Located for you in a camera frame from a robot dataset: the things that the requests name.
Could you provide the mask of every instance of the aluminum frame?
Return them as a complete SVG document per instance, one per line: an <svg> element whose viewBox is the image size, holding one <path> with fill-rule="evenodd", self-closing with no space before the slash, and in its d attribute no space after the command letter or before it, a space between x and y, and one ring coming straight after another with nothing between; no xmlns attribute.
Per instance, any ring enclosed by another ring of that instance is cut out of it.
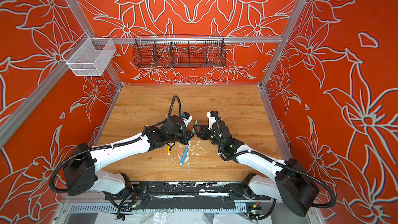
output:
<svg viewBox="0 0 398 224"><path fill-rule="evenodd" d="M283 160L287 161L287 160L291 159L292 154L290 153L289 147L286 144L285 137L283 136L283 132L281 130L281 127L278 124L278 120L275 116L275 113L272 110L271 102L269 101L269 98L268 98L265 90L263 90L260 86L258 86L258 90L260 92L260 97L261 97L261 100L263 101L264 108L266 110L269 123L271 124L272 131L274 132L276 143L278 144L278 147L282 154Z"/></svg>
<svg viewBox="0 0 398 224"><path fill-rule="evenodd" d="M69 58L82 45L77 43L75 47L67 54ZM35 90L26 98L26 100L13 112L13 114L0 126L0 148L11 138L17 129L23 124L27 117L33 112L37 105L46 97L47 93L57 84L57 82L67 72L69 67L66 62L60 62L54 70L38 85Z"/></svg>
<svg viewBox="0 0 398 224"><path fill-rule="evenodd" d="M77 0L65 0L71 9L73 15L76 17L77 22L79 22L83 31L88 34L90 37L96 37L94 30L92 29L90 23L87 20L86 15L84 14L82 8L79 5Z"/></svg>
<svg viewBox="0 0 398 224"><path fill-rule="evenodd" d="M116 104L116 102L117 102L117 98L118 98L119 95L120 95L120 92L121 92L121 90L122 90L122 87L123 87L123 86L122 86L122 84L121 84L121 86L117 89L117 92L116 92L115 97L113 98L112 104L109 106L109 110L108 110L108 112L106 113L106 116L105 116L105 118L104 118L103 121L102 121L101 127L99 128L99 131L98 131L98 134L97 134L97 136L96 136L96 138L95 138L95 140L94 140L93 146L96 146L97 143L98 143L98 141L100 140L101 134L102 134L102 132L103 132L105 126L106 126L106 123L108 122L109 117L111 116L113 107L115 106L115 104Z"/></svg>
<svg viewBox="0 0 398 224"><path fill-rule="evenodd" d="M306 0L297 0L296 4L293 7L290 18L288 19L286 27L282 33L282 40L278 44L278 47L276 48L274 55L272 56L271 61L268 64L266 73L261 80L261 88L263 89L266 87L267 81L269 81L269 79L271 78L272 71L274 70L276 63L278 62L283 50L285 49L287 42L289 41L289 38L293 32L293 28L299 19L302 9L304 8L305 2Z"/></svg>
<svg viewBox="0 0 398 224"><path fill-rule="evenodd" d="M137 38L137 41L206 41L213 40L214 37L145 37ZM94 44L105 45L109 38L93 38ZM134 44L134 38L112 38L114 44ZM281 36L275 37L224 37L225 44L236 44L236 43L280 43L282 41Z"/></svg>

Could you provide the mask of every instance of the blue pencil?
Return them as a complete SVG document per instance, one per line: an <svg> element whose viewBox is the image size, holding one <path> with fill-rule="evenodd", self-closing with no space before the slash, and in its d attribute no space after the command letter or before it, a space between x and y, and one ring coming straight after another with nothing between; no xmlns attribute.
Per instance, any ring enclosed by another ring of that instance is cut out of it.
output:
<svg viewBox="0 0 398 224"><path fill-rule="evenodd" d="M182 165L182 164L184 163L184 161L185 161L185 157L187 156L188 149L189 149L189 143L188 143L187 147L185 148L184 155L182 155L182 159L181 159L180 165Z"/></svg>

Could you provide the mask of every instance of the floral wall pattern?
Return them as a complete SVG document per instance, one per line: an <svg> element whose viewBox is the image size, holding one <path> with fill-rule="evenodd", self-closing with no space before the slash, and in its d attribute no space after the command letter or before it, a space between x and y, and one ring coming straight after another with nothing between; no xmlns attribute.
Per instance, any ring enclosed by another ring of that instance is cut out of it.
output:
<svg viewBox="0 0 398 224"><path fill-rule="evenodd" d="M50 190L51 172L76 145L93 144L116 92L107 72L67 71L1 149L0 223L52 221L62 194ZM56 185L64 188L60 175Z"/></svg>
<svg viewBox="0 0 398 224"><path fill-rule="evenodd" d="M65 0L0 0L0 125L83 33Z"/></svg>
<svg viewBox="0 0 398 224"><path fill-rule="evenodd" d="M296 0L77 0L98 37L202 34L279 36ZM224 68L153 68L134 65L132 47L120 45L112 65L126 84L257 83L276 44L227 45Z"/></svg>
<svg viewBox="0 0 398 224"><path fill-rule="evenodd" d="M396 15L396 0L307 0L266 85L292 156L337 193L326 223L398 221Z"/></svg>

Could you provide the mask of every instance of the white wire basket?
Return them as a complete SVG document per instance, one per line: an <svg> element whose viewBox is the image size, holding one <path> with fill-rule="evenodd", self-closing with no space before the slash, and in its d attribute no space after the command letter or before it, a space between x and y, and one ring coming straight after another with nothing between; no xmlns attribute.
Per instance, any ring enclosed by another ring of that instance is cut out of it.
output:
<svg viewBox="0 0 398 224"><path fill-rule="evenodd" d="M72 56L64 58L68 67L77 76L102 76L116 52L112 38L103 49L94 46L90 38L83 38L81 42Z"/></svg>

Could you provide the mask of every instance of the wooden table surface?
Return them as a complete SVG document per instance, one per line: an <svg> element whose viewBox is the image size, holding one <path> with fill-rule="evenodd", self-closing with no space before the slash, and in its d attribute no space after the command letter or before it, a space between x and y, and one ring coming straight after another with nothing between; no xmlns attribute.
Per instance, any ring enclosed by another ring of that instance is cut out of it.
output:
<svg viewBox="0 0 398 224"><path fill-rule="evenodd" d="M181 100L182 112L193 118L188 130L192 130L196 119L198 124L208 124L207 112L218 111L232 137L259 152L282 158L255 85L125 85L98 145L136 135L145 125L164 120L174 94ZM177 101L172 115L178 115ZM216 145L196 136L189 146L189 159L181 166L185 147L176 143L170 156L166 147L133 155L104 170L125 172L132 181L241 181L248 173L256 172L251 167L221 160Z"/></svg>

